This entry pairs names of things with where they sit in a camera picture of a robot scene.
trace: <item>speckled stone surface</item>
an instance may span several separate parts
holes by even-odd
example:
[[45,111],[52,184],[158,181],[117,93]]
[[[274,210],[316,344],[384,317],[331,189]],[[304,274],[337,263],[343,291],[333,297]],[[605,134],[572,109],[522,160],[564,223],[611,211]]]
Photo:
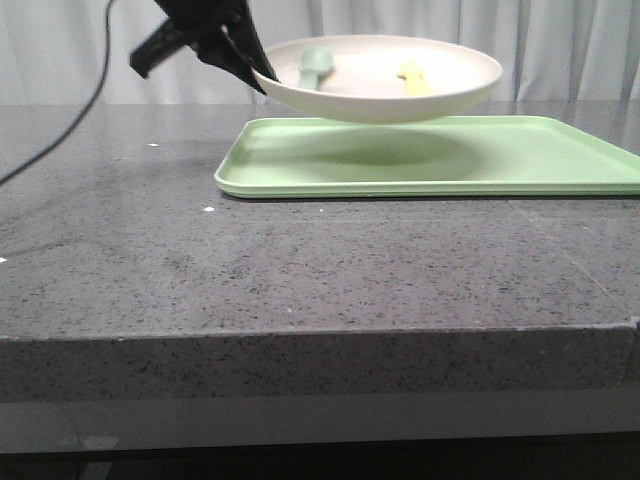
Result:
[[[0,112],[3,158],[17,163],[73,110]],[[637,102],[470,113],[547,115],[640,153]],[[276,106],[102,107],[7,185],[0,400],[640,379],[640,200],[222,194],[213,172],[242,126],[292,115]]]

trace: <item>curtain fold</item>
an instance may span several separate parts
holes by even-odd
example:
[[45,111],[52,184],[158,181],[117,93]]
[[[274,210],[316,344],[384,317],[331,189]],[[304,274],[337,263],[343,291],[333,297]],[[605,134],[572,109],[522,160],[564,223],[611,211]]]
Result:
[[[80,104],[97,80],[106,0],[0,0],[0,104]],[[640,99],[640,0],[268,0],[251,2],[265,46],[337,34],[444,40],[495,57],[493,100]],[[261,96],[183,49],[149,80],[129,53],[164,19],[118,0],[107,103],[249,103]]]

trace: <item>tray rim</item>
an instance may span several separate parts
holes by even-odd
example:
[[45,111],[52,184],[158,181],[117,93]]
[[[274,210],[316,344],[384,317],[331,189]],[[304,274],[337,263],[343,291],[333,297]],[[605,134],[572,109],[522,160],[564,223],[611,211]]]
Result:
[[[573,137],[582,137],[583,140],[589,143],[595,143],[596,145],[605,147],[611,152],[617,155],[624,155],[630,160],[640,162],[640,156],[633,152],[625,150],[617,145],[607,142],[595,135],[585,132],[579,128],[569,125],[561,120],[545,117],[540,115],[455,115],[448,117],[441,117],[434,120],[427,120],[421,122],[410,122],[403,124],[381,124],[381,125],[369,125],[369,124],[357,124],[350,122],[340,122],[337,120],[318,118],[318,117],[292,117],[292,118],[258,118],[248,121],[231,148],[223,158],[222,162],[214,173],[214,178],[218,187],[225,193],[240,197],[240,198],[340,198],[340,197],[398,197],[398,196],[412,196],[412,197],[430,197],[430,196],[540,196],[540,195],[561,195],[561,196],[575,196],[575,195],[590,195],[590,196],[634,196],[640,195],[640,182],[639,181],[617,181],[617,182],[598,182],[598,181],[526,181],[526,180],[436,180],[436,181],[388,181],[388,182],[372,182],[372,181],[350,181],[350,182],[331,182],[331,183],[318,183],[309,182],[304,184],[290,184],[290,185],[278,185],[273,186],[265,183],[242,183],[227,180],[223,177],[225,168],[228,168],[228,164],[233,161],[232,154],[240,148],[240,144],[244,137],[250,135],[252,131],[261,128],[265,124],[276,124],[273,126],[287,127],[287,126],[301,126],[309,128],[314,124],[323,127],[339,127],[343,125],[345,128],[418,128],[422,125],[427,126],[430,124],[438,125],[460,125],[467,122],[491,122],[499,124],[507,121],[510,124],[522,123],[528,124],[528,126],[541,126],[541,127],[553,127],[561,128],[565,134],[569,134]],[[536,122],[537,125],[531,125],[531,122]],[[482,186],[480,190],[474,190],[472,187]],[[350,187],[349,190],[341,190],[346,187]],[[428,187],[428,190],[424,188],[421,190],[411,190],[411,187]],[[530,187],[527,191],[522,191],[523,187]],[[381,192],[377,189],[385,188],[387,191]],[[393,191],[397,188],[403,188],[403,190]],[[264,191],[246,191],[246,190],[264,190]]]

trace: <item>plastic tray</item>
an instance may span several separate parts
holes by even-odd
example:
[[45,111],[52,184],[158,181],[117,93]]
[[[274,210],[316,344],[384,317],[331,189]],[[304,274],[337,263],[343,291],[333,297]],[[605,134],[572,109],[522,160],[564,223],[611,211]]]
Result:
[[545,117],[245,126],[215,179],[245,198],[637,195],[640,158]]

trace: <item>green spoon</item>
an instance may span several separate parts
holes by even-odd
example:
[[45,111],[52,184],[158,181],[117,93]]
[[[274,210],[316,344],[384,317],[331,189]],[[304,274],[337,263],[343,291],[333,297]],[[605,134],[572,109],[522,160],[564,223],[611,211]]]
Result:
[[307,48],[300,57],[298,87],[317,90],[320,80],[333,71],[333,55],[322,47]]

